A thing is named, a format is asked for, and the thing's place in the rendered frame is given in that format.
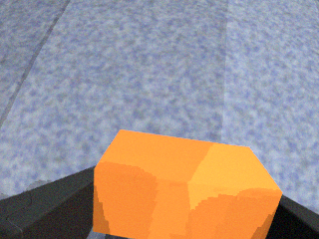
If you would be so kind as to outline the orange block with dark blue square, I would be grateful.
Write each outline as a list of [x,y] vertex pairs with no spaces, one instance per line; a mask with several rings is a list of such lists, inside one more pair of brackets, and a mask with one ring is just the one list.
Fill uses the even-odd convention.
[[283,194],[248,147],[121,129],[93,184],[93,232],[135,239],[266,239]]

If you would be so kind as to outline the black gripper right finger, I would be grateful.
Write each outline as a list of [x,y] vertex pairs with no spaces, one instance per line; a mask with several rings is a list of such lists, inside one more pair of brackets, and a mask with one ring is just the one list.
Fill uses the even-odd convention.
[[319,239],[319,215],[282,195],[266,239]]

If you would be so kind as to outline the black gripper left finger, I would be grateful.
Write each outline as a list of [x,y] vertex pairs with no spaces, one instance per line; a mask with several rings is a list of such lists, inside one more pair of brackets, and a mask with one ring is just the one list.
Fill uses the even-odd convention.
[[0,199],[0,239],[88,239],[95,168]]

